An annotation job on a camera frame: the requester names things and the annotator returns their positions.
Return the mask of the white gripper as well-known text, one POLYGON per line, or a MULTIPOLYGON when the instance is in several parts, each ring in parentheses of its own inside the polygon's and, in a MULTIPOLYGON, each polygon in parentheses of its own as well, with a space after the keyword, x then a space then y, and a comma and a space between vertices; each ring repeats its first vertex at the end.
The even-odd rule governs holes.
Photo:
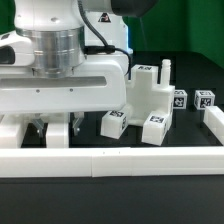
POLYGON ((44 121, 36 113, 75 112, 74 134, 83 112, 119 110, 126 103, 125 75, 112 59, 90 56, 66 78, 1 78, 0 114, 34 113, 33 125, 44 137, 44 121))

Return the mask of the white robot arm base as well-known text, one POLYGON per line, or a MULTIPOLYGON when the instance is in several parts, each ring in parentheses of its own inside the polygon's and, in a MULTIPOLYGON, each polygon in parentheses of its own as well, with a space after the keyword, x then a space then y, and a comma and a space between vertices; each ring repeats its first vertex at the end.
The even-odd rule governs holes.
POLYGON ((128 27, 123 18, 104 12, 87 12, 86 16, 91 25, 107 42, 107 46, 105 46, 89 28, 85 28, 86 54, 111 56, 124 69, 128 69, 131 66, 131 54, 133 51, 128 45, 128 27))

